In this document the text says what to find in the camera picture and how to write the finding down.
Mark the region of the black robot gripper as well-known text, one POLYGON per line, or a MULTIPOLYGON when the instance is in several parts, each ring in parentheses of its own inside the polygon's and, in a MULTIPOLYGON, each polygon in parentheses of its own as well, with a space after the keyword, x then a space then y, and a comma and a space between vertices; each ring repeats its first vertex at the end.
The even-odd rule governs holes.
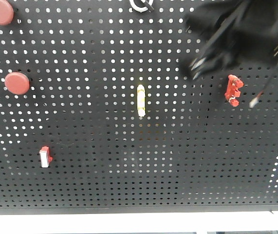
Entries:
POLYGON ((206 40, 198 55, 181 63, 192 80, 244 62, 278 68, 278 0, 205 3, 185 22, 206 40))

